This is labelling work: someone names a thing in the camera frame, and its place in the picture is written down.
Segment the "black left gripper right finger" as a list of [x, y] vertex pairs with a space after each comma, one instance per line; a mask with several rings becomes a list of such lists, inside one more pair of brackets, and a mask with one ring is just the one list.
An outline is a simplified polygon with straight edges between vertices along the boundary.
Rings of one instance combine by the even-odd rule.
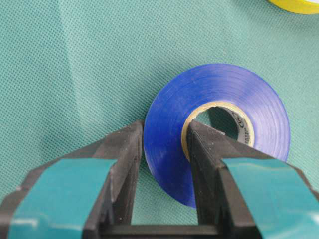
[[319, 193], [301, 169], [197, 121], [186, 140], [205, 238], [318, 238]]

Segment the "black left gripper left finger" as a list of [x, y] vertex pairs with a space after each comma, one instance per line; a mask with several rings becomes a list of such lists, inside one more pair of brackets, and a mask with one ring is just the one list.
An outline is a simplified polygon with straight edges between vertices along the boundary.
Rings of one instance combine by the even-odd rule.
[[98, 239], [130, 224], [143, 122], [31, 170], [0, 205], [3, 239]]

